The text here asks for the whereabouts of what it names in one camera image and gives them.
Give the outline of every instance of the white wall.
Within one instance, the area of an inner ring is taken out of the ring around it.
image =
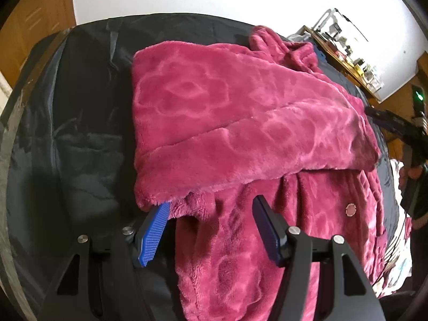
[[[401,0],[73,0],[78,24],[149,13],[192,12],[263,24],[283,36],[313,26],[328,8],[337,8],[363,32],[383,72],[382,98],[416,73],[428,41]]]

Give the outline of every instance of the patterned fabric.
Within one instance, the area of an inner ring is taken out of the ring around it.
[[[134,57],[135,196],[144,209],[172,202],[187,320],[268,318],[283,269],[255,226],[258,194],[308,235],[343,235],[371,281],[383,268],[379,149],[362,102],[318,69],[312,44],[255,27],[250,45],[168,41]]]

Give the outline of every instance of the round badge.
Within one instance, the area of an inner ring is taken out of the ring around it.
[[[352,217],[357,213],[357,206],[354,203],[350,203],[346,206],[346,216]]]

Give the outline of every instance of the black cable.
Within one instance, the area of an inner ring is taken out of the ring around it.
[[[357,28],[357,26],[352,23],[352,21],[350,21],[350,19],[346,16],[344,16],[342,13],[339,12],[339,10],[337,8],[335,8],[335,10],[337,11],[337,13],[339,13],[347,22],[351,23],[355,29],[358,30],[358,32],[365,38],[365,40],[368,42],[369,40],[367,39],[367,37],[364,36],[364,34],[360,31],[360,29]]]
[[[405,216],[406,216],[406,218],[407,218],[407,211],[406,210],[404,210],[404,214],[405,214]],[[398,235],[398,237],[397,237],[397,242],[394,244],[394,246],[393,246],[393,248],[392,248],[392,252],[394,252],[395,251],[395,249],[397,248],[397,245],[400,243],[400,237],[401,237],[401,234],[402,234],[402,232],[403,232],[403,229],[404,229],[404,227],[406,226],[406,218],[404,219],[404,221],[403,221],[403,226],[402,226],[402,228],[401,228],[401,230],[400,230],[400,234]],[[385,263],[385,265],[384,265],[384,269],[382,269],[382,272],[380,273],[380,275],[378,276],[378,278],[376,279],[376,281],[372,284],[372,287],[373,286],[375,286],[379,281],[380,281],[380,279],[382,278],[382,276],[384,276],[384,273],[385,273],[385,270],[386,270],[386,268],[387,268],[387,266],[388,266],[388,264],[389,263],[391,263],[392,262],[392,254],[391,254],[391,257],[389,258],[389,260]]]

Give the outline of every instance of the wooden cabinet door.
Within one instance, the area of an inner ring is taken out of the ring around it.
[[[0,71],[9,84],[38,41],[74,25],[72,0],[20,0],[0,30]]]

